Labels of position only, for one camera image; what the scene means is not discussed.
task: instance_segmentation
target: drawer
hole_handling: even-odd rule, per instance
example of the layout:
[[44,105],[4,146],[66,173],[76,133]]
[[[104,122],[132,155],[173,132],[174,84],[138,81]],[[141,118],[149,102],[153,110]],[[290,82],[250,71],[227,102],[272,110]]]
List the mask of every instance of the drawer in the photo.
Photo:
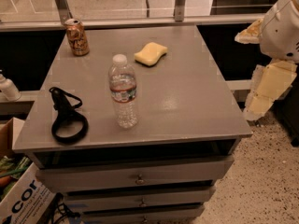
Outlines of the drawer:
[[151,161],[128,165],[38,170],[36,177],[52,192],[115,189],[223,178],[232,156],[195,160]]
[[132,147],[51,150],[35,152],[32,155],[33,159],[38,160],[39,168],[54,169],[138,161],[226,156],[234,145],[235,139],[227,139]]
[[182,220],[199,217],[204,211],[202,205],[153,208],[145,211],[99,212],[83,214],[85,224],[145,224],[149,221]]
[[126,208],[146,208],[179,203],[204,203],[215,192],[214,187],[199,187],[200,183],[161,185],[144,189],[102,190],[86,195],[66,196],[64,203],[73,212],[90,212]]

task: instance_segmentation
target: bottle cap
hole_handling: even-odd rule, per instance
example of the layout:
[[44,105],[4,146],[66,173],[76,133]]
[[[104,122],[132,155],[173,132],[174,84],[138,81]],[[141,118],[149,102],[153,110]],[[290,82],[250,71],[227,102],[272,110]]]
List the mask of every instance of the bottle cap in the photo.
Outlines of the bottle cap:
[[0,73],[0,82],[5,81],[6,78]]
[[127,64],[127,57],[122,54],[115,55],[113,57],[113,63],[116,65],[125,65]]

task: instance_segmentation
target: terrazzo floor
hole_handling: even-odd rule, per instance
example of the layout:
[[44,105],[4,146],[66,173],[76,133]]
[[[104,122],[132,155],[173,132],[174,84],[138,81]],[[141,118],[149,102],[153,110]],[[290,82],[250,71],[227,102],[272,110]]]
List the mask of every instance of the terrazzo floor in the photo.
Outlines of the terrazzo floor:
[[204,213],[176,224],[299,223],[299,148],[272,111],[259,121],[235,149],[235,162],[216,182]]

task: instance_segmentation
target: water bottle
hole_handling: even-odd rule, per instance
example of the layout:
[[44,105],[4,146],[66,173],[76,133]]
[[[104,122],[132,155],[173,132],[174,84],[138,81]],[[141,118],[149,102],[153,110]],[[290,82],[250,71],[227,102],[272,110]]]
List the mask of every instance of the water bottle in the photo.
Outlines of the water bottle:
[[108,75],[117,122],[122,128],[131,128],[138,122],[134,68],[125,55],[118,54],[113,57]]
[[5,78],[0,70],[0,91],[7,97],[9,101],[16,101],[21,94],[16,85],[9,79]]

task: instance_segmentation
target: tabletop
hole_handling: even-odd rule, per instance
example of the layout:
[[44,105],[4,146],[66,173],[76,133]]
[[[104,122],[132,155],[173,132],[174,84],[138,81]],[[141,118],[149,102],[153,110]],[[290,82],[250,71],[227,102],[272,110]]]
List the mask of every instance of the tabletop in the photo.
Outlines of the tabletop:
[[[142,146],[251,135],[196,26],[90,30],[86,34],[91,51],[82,57],[72,54],[64,38],[13,148],[15,152]],[[168,47],[167,54],[151,68],[134,60],[134,53],[149,42]],[[117,124],[108,86],[112,57],[119,53],[127,56],[137,78],[139,122],[129,130]],[[53,86],[83,101],[78,112],[87,118],[89,131],[72,146],[59,144],[51,135],[51,125],[57,117],[49,92]]]

